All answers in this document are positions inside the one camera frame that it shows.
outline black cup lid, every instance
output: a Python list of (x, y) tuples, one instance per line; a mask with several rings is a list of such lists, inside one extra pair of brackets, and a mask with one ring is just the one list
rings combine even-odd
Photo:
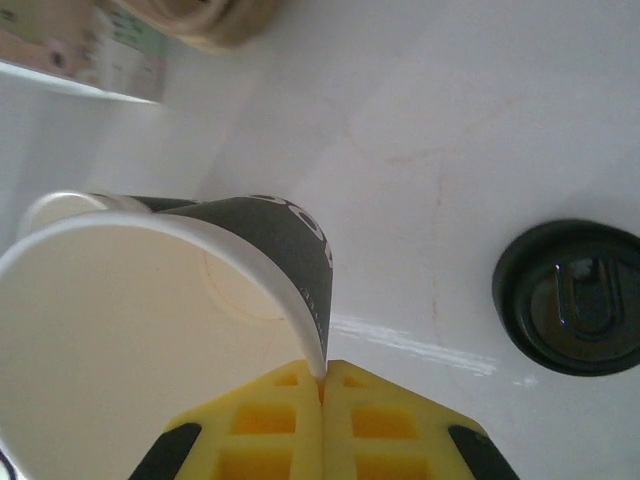
[(493, 298), (518, 348), (570, 375), (640, 363), (640, 239), (585, 220), (535, 227), (504, 252)]

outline white paper cup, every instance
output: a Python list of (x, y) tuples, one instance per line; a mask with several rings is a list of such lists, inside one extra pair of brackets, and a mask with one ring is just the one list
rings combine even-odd
[(124, 479), (175, 414), (297, 358), (322, 377), (331, 277), (317, 223), (274, 197), (34, 231), (0, 258), (8, 456), (31, 480)]

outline white table surface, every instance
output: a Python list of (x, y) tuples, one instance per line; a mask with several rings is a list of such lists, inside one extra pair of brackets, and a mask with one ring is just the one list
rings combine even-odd
[(474, 417), (523, 480), (640, 478), (640, 368), (545, 370), (490, 294), (536, 223), (640, 234), (639, 25), (635, 0), (292, 0), (238, 53), (173, 44), (162, 106), (0, 79), (0, 250), (56, 189), (289, 198), (332, 245), (331, 357)]

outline cardboard box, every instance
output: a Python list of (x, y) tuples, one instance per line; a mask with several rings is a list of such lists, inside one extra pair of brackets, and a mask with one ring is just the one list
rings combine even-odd
[(50, 89), (157, 102), (166, 46), (111, 0), (0, 0), (0, 72)]

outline cup rim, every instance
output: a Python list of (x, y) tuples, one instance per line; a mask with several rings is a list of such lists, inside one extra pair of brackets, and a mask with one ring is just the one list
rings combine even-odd
[(298, 338), (311, 374), (319, 379), (324, 378), (327, 371), (326, 359), (318, 331), (311, 312), (293, 282), (251, 243), (202, 220), (172, 214), (150, 215), (127, 211), (99, 211), (68, 217), (26, 235), (0, 256), (0, 284), (4, 275), (23, 255), (49, 238), (105, 226), (140, 228), (170, 235), (227, 262), (249, 280), (260, 285), (278, 305)]
[(38, 197), (29, 205), (29, 207), (27, 207), (27, 210), (20, 218), (17, 238), (21, 239), (33, 232), (33, 230), (31, 230), (31, 228), (33, 227), (33, 220), (36, 215), (42, 211), (43, 208), (47, 207), (56, 200), (69, 197), (82, 199), (97, 211), (112, 210), (113, 208), (118, 207), (117, 200), (111, 198), (110, 195), (81, 192), (79, 190), (57, 190), (55, 192), (47, 193), (46, 195)]

